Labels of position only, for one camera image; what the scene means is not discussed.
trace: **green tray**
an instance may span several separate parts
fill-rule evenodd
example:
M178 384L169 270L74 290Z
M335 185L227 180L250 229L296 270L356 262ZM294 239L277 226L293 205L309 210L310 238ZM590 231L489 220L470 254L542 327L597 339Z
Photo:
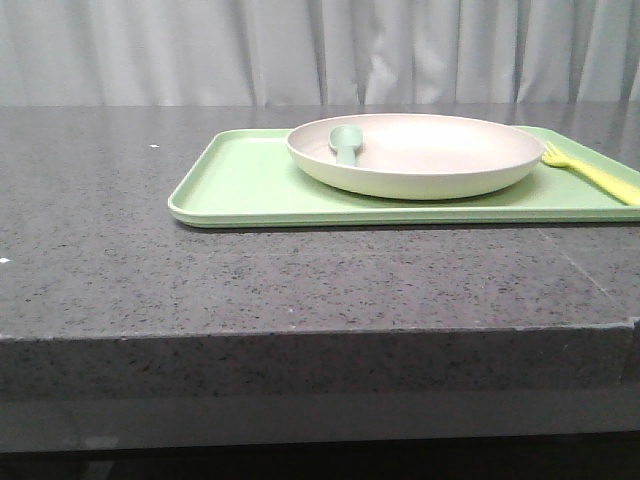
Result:
M556 132L518 128L640 186L640 172ZM289 132L216 135L169 197L173 216L208 228L640 220L640 207L623 205L582 177L542 163L511 187L466 199L406 201L346 192L295 165L286 146Z

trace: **plate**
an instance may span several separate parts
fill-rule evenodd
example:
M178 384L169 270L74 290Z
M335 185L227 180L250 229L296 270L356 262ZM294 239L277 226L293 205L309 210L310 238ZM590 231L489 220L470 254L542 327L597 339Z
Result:
M332 128L363 130L358 166L336 164ZM494 192L522 180L544 144L507 125L429 114L384 113L327 118L294 128L287 148L323 183L350 192L408 200L442 200Z

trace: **white curtain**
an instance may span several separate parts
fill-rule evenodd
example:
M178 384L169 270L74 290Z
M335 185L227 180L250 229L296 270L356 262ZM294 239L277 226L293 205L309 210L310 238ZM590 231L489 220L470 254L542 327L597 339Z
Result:
M0 0L0 105L640 100L640 0Z

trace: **gray speckled countertop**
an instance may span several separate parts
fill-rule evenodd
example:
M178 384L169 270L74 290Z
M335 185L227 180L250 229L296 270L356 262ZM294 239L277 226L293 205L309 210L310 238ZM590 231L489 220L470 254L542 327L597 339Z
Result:
M637 224L201 231L171 217L214 134L362 111L0 109L0 401L640 381ZM640 168L638 104L366 111L551 128Z

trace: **yellow fork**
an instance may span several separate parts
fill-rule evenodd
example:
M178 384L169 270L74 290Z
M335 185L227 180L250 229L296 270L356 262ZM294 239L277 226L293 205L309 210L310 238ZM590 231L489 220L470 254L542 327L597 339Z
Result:
M640 205L640 188L600 170L587 162L565 155L550 142L547 143L547 150L542 155L542 161L550 167L571 168L587 177L623 203L627 205Z

